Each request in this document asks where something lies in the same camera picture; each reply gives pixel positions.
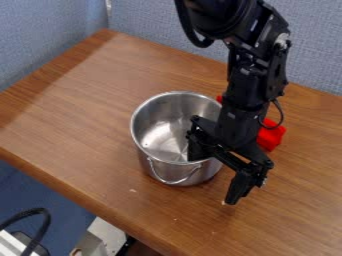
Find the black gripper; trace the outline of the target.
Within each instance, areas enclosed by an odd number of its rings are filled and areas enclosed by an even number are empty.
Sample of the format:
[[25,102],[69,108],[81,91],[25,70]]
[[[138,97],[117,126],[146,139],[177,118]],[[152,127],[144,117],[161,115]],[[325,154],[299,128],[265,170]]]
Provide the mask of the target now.
[[267,106],[243,109],[223,100],[219,115],[213,120],[200,115],[191,116],[186,131],[186,159],[199,161],[215,158],[235,171],[224,203],[235,205],[253,187],[261,187],[272,160],[256,144],[257,132]]

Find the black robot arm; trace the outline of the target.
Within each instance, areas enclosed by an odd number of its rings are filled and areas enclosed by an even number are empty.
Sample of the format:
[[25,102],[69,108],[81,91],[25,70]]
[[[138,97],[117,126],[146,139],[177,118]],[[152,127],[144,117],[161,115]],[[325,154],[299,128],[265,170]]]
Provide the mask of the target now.
[[217,159],[235,171],[224,203],[233,205],[267,180],[273,162],[257,146],[269,106],[288,84],[288,23],[264,0],[173,0],[178,21],[199,48],[221,41],[228,48],[227,89],[217,118],[191,117],[188,158]]

